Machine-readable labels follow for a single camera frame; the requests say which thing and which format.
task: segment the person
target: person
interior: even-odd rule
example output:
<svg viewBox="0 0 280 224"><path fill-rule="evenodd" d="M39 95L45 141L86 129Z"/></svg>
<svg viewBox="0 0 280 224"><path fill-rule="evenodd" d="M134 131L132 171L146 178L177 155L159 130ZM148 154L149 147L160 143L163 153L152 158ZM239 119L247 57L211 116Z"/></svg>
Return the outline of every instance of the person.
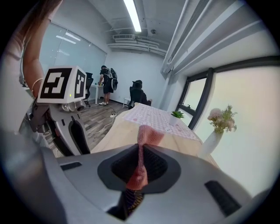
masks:
<svg viewBox="0 0 280 224"><path fill-rule="evenodd" d="M11 37L1 61L0 94L2 97L0 127L20 132L41 146L48 146L43 134L34 133L25 117L32 98L19 83L21 66L24 79L36 98L44 72L39 62L43 36L62 0L40 0L20 23Z"/></svg>
<svg viewBox="0 0 280 224"><path fill-rule="evenodd" d="M103 86L103 93L104 93L104 101L102 103L99 103L99 105L108 105L109 104L109 99L110 99L110 94L113 93L111 81L108 77L108 72L109 69L105 66L102 65L101 71L100 71L100 80L98 82L98 85L101 84L102 79L104 78L104 86Z"/></svg>
<svg viewBox="0 0 280 224"><path fill-rule="evenodd" d="M141 95L137 97L137 100L135 102L151 106L153 100L152 99L147 100L147 96L144 93L144 91L142 90L142 85L143 85L142 81L136 80L136 81L132 81L132 82L133 82L133 85L129 88L130 96L134 89L141 90L140 91ZM133 106L131 104L129 104L129 109L132 109L132 108L133 108Z"/></svg>

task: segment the white desk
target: white desk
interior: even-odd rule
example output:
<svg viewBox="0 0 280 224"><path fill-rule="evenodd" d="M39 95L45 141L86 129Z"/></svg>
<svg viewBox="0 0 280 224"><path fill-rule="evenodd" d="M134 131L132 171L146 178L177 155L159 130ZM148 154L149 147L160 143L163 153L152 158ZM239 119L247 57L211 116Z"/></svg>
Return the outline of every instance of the white desk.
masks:
<svg viewBox="0 0 280 224"><path fill-rule="evenodd" d="M91 87L95 87L95 104L97 104L98 91L99 91L99 88L101 88L101 87L103 87L103 86L99 86L99 85L91 85Z"/></svg>

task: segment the hair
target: hair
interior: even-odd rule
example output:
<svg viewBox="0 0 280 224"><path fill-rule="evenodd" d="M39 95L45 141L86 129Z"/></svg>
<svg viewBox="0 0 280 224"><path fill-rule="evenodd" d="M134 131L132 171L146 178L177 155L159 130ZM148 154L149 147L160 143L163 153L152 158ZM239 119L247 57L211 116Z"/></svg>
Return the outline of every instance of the hair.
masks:
<svg viewBox="0 0 280 224"><path fill-rule="evenodd" d="M39 0L28 13L21 26L20 33L23 36L30 35L36 30L42 21L59 5L62 0Z"/></svg>

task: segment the potted plant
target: potted plant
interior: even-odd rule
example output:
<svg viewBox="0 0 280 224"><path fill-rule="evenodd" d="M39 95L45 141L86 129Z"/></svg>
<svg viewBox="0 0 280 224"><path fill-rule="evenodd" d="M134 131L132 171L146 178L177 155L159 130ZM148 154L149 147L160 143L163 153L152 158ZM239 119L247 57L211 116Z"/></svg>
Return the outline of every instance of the potted plant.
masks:
<svg viewBox="0 0 280 224"><path fill-rule="evenodd" d="M175 126L180 118L184 118L183 114L184 113L182 113L180 111L172 111L172 114L171 114L170 120L169 120L169 124L172 126Z"/></svg>
<svg viewBox="0 0 280 224"><path fill-rule="evenodd" d="M228 105L227 108L221 111L219 108L214 108L211 110L209 117L210 124L214 127L214 131L209 135L206 141L203 143L202 148L198 153L198 157L202 159L207 159L207 157L214 151L214 149L219 144L224 131L236 131L237 126L233 117L236 112L232 112L232 106Z"/></svg>

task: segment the black shirt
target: black shirt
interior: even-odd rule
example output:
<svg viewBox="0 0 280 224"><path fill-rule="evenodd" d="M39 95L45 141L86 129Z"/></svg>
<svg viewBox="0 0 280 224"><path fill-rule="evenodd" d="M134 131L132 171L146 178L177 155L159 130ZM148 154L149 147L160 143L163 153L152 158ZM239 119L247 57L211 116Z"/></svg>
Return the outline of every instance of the black shirt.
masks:
<svg viewBox="0 0 280 224"><path fill-rule="evenodd" d="M103 75L103 78L104 78L104 85L107 83L108 81L108 72L109 70L104 68L100 71L100 75Z"/></svg>

